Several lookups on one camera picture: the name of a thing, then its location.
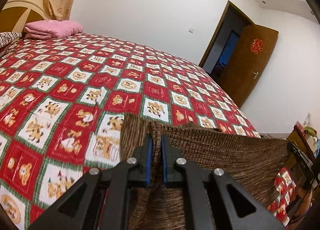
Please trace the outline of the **brown knitted sweater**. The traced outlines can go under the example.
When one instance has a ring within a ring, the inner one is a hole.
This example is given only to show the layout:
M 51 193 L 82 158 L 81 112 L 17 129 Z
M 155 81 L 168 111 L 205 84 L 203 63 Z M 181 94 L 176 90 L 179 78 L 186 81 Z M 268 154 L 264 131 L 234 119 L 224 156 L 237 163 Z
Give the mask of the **brown knitted sweater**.
M 182 191 L 167 189 L 161 182 L 161 136 L 167 134 L 183 158 L 210 171 L 221 168 L 242 185 L 264 207 L 278 196 L 274 186 L 277 173 L 289 158 L 286 140 L 250 138 L 225 134 L 194 123 L 166 125 L 125 114 L 120 131 L 120 156 L 128 158 L 151 134 L 151 182 L 136 192 L 129 229 L 186 229 L 189 217 L 183 209 Z

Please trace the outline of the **brown wooden dresser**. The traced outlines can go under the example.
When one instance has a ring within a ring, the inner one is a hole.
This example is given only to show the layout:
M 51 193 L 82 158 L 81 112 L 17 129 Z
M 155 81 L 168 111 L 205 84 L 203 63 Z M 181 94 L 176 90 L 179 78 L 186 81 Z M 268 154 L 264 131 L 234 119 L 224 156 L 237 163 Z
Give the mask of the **brown wooden dresser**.
M 297 147 L 307 155 L 307 157 L 312 161 L 315 166 L 316 171 L 316 189 L 319 187 L 319 159 L 315 158 L 310 151 L 310 148 L 306 141 L 303 139 L 302 134 L 298 132 L 296 126 L 294 125 L 293 131 L 287 137 L 289 142 L 293 142 Z M 296 182 L 296 188 L 290 198 L 290 203 L 286 208 L 287 215 L 289 216 L 289 227 L 295 229 L 300 222 L 302 222 L 304 216 L 308 213 L 312 206 L 312 196 L 316 189 L 310 188 L 305 190 L 302 188 L 304 178 L 299 165 L 296 163 L 294 156 L 291 154 L 289 160 L 287 161 L 285 168 L 290 172 L 290 175 Z

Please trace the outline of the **clutter on dresser top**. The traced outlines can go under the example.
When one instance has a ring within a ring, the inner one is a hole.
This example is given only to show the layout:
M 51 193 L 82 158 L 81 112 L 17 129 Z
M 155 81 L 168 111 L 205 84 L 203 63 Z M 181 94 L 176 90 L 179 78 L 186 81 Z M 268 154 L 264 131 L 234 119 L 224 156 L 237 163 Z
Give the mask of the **clutter on dresser top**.
M 311 123 L 311 114 L 308 112 L 304 121 L 296 121 L 296 129 L 302 134 L 303 139 L 308 144 L 313 156 L 317 158 L 319 153 L 319 136 L 317 130 L 314 129 Z

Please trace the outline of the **brown wooden door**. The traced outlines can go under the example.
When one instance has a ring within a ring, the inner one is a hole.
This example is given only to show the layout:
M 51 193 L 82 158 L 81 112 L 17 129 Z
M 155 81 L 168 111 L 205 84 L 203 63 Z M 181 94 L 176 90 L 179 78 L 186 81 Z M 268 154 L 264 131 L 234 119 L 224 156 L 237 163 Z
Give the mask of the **brown wooden door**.
M 260 25 L 246 26 L 240 35 L 228 63 L 217 84 L 231 97 L 238 107 L 242 107 L 262 75 L 275 48 L 279 32 Z M 263 51 L 251 52 L 254 39 L 263 40 Z M 252 72 L 259 72 L 254 80 Z

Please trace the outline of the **red patchwork bear bedspread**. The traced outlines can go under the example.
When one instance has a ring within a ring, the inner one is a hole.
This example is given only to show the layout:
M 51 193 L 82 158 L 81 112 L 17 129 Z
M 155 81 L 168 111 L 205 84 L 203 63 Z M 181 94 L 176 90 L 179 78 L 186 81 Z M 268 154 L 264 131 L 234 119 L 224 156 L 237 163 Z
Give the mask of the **red patchwork bear bedspread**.
M 27 229 L 91 167 L 128 156 L 127 113 L 258 136 L 236 99 L 185 59 L 84 33 L 15 41 L 1 58 L 1 229 Z

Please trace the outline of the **red double happiness decal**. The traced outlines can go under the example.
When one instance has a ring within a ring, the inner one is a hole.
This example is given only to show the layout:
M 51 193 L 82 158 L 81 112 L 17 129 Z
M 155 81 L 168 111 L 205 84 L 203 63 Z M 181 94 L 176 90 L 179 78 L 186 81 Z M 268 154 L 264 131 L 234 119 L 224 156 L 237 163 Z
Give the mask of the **red double happiness decal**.
M 250 46 L 251 52 L 255 54 L 259 54 L 260 52 L 263 51 L 262 45 L 263 45 L 263 40 L 254 39 Z

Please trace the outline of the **pink folded blanket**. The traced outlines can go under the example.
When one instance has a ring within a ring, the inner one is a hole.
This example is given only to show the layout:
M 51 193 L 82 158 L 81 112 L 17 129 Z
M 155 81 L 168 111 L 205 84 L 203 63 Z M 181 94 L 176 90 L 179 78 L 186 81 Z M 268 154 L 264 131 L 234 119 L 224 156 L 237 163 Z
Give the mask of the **pink folded blanket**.
M 25 24 L 25 37 L 30 39 L 61 39 L 83 32 L 82 25 L 73 21 L 41 20 Z

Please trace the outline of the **striped pillow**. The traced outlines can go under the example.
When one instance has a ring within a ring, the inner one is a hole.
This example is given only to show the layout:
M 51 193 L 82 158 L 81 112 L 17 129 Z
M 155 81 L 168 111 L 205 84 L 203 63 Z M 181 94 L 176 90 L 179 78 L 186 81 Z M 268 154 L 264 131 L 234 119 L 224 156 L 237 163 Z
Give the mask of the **striped pillow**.
M 22 37 L 21 33 L 16 32 L 0 32 L 0 46 L 1 48 L 11 44 Z

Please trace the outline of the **cream round headboard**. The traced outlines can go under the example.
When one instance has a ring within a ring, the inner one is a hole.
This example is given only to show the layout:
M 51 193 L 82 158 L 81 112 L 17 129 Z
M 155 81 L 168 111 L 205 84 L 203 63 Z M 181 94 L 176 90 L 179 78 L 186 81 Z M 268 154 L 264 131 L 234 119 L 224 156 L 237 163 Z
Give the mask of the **cream round headboard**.
M 21 33 L 26 23 L 50 19 L 43 0 L 8 0 L 1 10 L 0 31 Z

